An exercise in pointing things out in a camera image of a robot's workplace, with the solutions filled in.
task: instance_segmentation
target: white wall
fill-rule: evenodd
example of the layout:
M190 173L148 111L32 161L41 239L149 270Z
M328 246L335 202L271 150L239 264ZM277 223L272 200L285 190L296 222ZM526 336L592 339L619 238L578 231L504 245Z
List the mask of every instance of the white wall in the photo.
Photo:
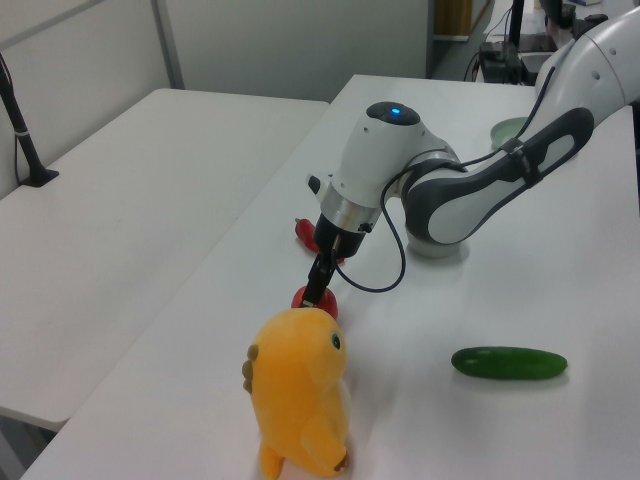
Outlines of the white wall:
M5 17L7 12L20 16L22 11L2 8L3 23L25 23ZM149 92L169 86L150 0L100 2L2 53L45 165ZM0 198L15 186L13 128L0 106Z
M185 87L331 101L353 74L424 78L428 0L159 0Z
M60 17L89 0L0 0L0 44Z

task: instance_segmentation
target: cucumber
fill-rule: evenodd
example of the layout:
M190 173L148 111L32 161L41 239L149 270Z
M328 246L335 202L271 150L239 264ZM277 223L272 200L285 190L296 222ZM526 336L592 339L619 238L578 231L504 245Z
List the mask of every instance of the cucumber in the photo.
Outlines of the cucumber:
M518 347L464 348L453 354L451 364L465 375L497 380L545 380L567 368L561 355Z

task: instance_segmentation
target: table surface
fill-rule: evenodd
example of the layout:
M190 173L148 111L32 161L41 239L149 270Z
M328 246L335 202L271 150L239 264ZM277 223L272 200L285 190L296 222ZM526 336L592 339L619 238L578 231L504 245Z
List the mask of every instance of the table surface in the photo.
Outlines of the table surface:
M0 202L0 414L59 429L328 107L158 90Z
M469 160L489 148L492 125L527 113L534 92L354 77L24 480L260 478L240 372L246 349L306 281L312 257L294 237L294 217L315 218L319 208L305 175L333 171L360 113L381 100L415 108ZM640 471L636 192L624 109L459 256L409 253L404 282L383 295L334 278L353 399L353 462L341 478L601 480ZM389 207L400 226L399 202ZM345 269L382 286L398 264L381 223ZM529 383L456 372L451 355L478 345L558 352L569 369ZM281 478L311 477L287 463Z

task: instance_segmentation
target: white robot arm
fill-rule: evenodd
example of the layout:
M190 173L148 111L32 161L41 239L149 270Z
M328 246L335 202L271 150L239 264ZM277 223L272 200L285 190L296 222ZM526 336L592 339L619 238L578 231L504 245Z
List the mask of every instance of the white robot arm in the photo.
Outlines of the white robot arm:
M548 85L526 130L473 171L434 136L412 109L382 102L356 124L339 170L311 177L321 201L320 254L303 301L315 305L328 284L330 255L353 256L391 195L400 196L410 244L444 256L506 205L573 157L593 129L640 98L640 8L584 33L551 57L539 75ZM385 186L393 185L381 199Z

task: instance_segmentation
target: stuffed dinosaur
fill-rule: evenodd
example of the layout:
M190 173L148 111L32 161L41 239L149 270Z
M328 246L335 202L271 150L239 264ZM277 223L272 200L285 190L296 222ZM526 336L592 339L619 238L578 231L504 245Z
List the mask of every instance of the stuffed dinosaur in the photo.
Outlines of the stuffed dinosaur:
M349 463L347 352L338 324L317 308L285 310L258 332L242 366L262 432L260 470L276 480L284 459L333 477Z

